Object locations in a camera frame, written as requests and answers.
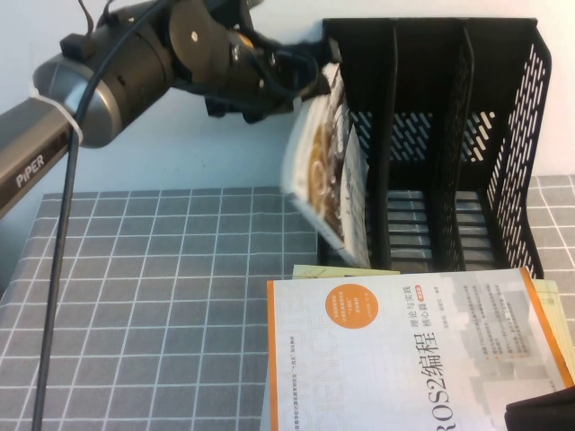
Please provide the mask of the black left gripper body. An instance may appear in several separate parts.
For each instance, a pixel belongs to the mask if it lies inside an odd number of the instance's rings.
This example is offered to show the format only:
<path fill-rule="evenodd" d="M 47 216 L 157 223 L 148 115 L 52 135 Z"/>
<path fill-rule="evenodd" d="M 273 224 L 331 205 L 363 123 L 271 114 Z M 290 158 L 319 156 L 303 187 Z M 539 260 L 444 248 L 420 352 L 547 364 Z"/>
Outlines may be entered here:
<path fill-rule="evenodd" d="M 222 114 L 267 118 L 290 113 L 306 89 L 306 52 L 256 31 L 226 30 L 229 76 L 222 90 Z"/>

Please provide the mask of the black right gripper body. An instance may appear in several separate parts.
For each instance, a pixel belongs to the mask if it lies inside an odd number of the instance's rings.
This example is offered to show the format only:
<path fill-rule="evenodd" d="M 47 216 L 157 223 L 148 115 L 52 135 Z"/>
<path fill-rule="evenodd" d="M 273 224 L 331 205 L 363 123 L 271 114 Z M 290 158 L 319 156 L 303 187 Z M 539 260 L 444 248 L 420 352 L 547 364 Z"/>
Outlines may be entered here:
<path fill-rule="evenodd" d="M 574 431 L 574 388 L 521 400 L 506 407 L 508 431 Z"/>

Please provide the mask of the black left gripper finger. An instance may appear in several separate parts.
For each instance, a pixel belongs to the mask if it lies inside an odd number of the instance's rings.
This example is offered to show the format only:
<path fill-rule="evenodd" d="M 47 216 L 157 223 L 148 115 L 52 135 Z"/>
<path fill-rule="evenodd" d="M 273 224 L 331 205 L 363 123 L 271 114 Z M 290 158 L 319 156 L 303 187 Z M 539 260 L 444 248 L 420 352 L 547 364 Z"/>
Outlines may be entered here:
<path fill-rule="evenodd" d="M 303 89 L 298 90 L 295 99 L 310 100 L 319 96 L 328 95 L 331 92 L 331 86 L 328 78 L 325 76 L 322 69 L 320 69 L 311 83 L 307 84 Z"/>
<path fill-rule="evenodd" d="M 316 61 L 341 61 L 339 44 L 333 38 L 322 38 L 317 41 L 301 41 L 295 44 L 287 44 L 284 49 L 305 53 Z"/>

